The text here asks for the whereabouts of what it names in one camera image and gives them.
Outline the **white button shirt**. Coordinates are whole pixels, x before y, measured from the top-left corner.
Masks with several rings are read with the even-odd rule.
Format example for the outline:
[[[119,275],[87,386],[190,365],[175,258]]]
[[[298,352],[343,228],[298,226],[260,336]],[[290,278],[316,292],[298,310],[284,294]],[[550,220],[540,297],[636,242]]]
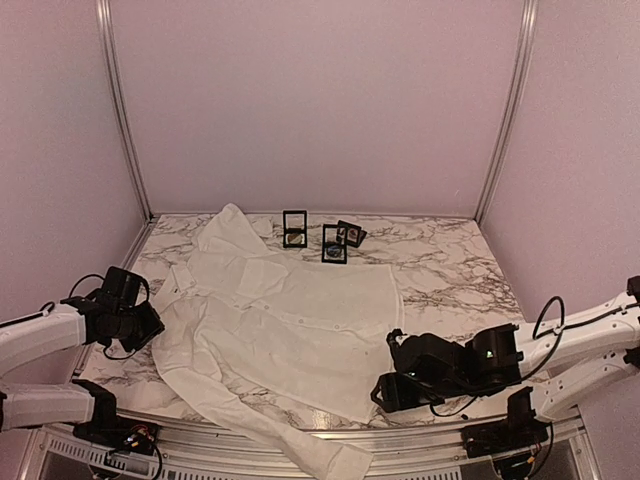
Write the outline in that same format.
[[[361,479],[372,455],[272,419],[231,392],[231,372],[355,422],[391,367],[386,334],[403,323],[387,265],[327,265],[273,251],[235,205],[204,227],[154,299],[165,331],[152,355],[164,382],[201,416],[280,449],[317,479]]]

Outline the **green round brooch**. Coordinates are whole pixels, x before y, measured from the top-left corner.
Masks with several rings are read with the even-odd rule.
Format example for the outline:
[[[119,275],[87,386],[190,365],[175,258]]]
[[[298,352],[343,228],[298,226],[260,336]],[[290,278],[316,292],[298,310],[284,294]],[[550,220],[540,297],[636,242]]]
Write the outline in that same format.
[[[286,233],[286,239],[289,243],[301,242],[304,237],[304,231],[300,229],[289,229]]]

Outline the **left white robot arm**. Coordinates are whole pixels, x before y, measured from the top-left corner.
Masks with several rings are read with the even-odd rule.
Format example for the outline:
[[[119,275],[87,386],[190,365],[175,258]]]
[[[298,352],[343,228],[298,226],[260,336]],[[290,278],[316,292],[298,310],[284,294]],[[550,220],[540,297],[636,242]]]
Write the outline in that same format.
[[[151,304],[149,282],[111,266],[101,284],[86,295],[77,288],[34,313],[1,323],[1,430],[67,423],[97,436],[106,445],[125,438],[126,423],[114,394],[86,380],[64,383],[34,379],[7,381],[16,370],[59,352],[118,343],[125,360],[159,336],[165,326]]]

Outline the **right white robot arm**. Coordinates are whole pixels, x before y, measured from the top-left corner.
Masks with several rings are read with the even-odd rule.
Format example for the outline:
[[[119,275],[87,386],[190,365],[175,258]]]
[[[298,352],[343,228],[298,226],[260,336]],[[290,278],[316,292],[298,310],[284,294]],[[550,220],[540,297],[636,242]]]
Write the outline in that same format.
[[[393,371],[379,377],[371,400],[392,413],[446,400],[481,398],[508,388],[525,408],[501,419],[495,438],[515,448],[534,431],[534,420],[556,421],[589,395],[639,372],[639,279],[588,310],[568,315],[564,301],[556,319],[506,323],[476,333],[464,344],[425,333],[391,331],[386,338]]]

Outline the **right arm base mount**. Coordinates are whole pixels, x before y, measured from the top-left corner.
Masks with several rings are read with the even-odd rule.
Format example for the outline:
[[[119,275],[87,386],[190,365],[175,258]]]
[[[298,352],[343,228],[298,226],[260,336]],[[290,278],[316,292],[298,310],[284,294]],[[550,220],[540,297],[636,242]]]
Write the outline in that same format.
[[[507,399],[507,416],[464,427],[463,446],[468,458],[478,458],[542,444],[549,439],[548,424],[536,419],[532,407],[533,388],[524,387]]]

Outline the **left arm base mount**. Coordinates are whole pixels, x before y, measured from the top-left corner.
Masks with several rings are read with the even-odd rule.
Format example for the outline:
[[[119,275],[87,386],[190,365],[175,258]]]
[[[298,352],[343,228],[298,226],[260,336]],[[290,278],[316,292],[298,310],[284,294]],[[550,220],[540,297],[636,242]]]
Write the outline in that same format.
[[[75,424],[76,438],[109,447],[113,452],[133,452],[146,456],[156,453],[159,426],[117,414],[114,394],[88,380],[73,380],[75,386],[86,390],[94,400],[88,422]]]

